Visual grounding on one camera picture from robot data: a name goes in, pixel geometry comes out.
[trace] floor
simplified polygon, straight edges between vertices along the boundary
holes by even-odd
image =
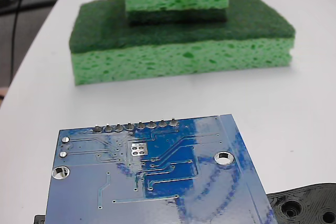
[[[17,21],[14,69],[17,71],[52,7],[20,13]],[[9,86],[10,48],[14,15],[0,16],[0,87]]]

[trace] black plastic part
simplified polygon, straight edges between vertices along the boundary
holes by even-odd
[[[278,224],[336,224],[336,184],[317,184],[268,194]],[[34,224],[44,224],[35,216]]]
[[[45,215],[36,215],[34,219],[34,224],[44,224],[45,220],[46,220]]]

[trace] stacked sponges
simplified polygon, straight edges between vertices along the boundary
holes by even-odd
[[[103,0],[81,7],[70,49],[87,84],[287,66],[294,37],[261,0]]]

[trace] white table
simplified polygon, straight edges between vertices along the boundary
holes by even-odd
[[[57,2],[0,109],[1,223],[45,213],[58,131],[95,124],[232,113],[266,193],[336,183],[336,0],[264,0],[297,31],[290,67],[75,87],[68,41],[89,1]]]

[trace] blue circuit board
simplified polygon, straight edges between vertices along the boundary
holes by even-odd
[[[276,224],[231,115],[61,130],[46,224]]]

